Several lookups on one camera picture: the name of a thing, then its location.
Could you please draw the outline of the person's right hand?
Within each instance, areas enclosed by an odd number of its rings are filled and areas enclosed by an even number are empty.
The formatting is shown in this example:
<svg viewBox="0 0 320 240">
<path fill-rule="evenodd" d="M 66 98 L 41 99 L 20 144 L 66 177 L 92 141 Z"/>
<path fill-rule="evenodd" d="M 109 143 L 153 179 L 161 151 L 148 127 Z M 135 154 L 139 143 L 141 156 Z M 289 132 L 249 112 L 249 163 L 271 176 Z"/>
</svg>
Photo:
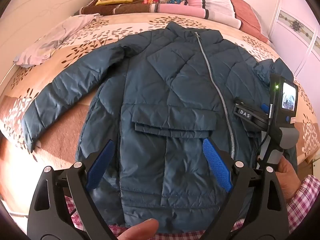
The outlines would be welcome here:
<svg viewBox="0 0 320 240">
<path fill-rule="evenodd" d="M 276 176 L 284 195 L 284 199 L 288 203 L 295 196 L 302 182 L 298 178 L 291 163 L 284 156 L 282 156 L 279 161 Z"/>
</svg>

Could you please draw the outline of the person's left hand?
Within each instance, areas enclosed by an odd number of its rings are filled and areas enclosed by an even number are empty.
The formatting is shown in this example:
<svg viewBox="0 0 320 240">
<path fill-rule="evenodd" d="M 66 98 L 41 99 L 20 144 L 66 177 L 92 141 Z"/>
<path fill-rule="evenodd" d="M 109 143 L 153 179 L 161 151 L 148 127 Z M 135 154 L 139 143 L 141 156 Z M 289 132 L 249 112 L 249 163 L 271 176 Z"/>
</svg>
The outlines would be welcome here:
<svg viewBox="0 0 320 240">
<path fill-rule="evenodd" d="M 147 240 L 152 238 L 159 228 L 159 222 L 150 218 L 140 224 L 132 226 L 117 237 L 119 240 Z"/>
</svg>

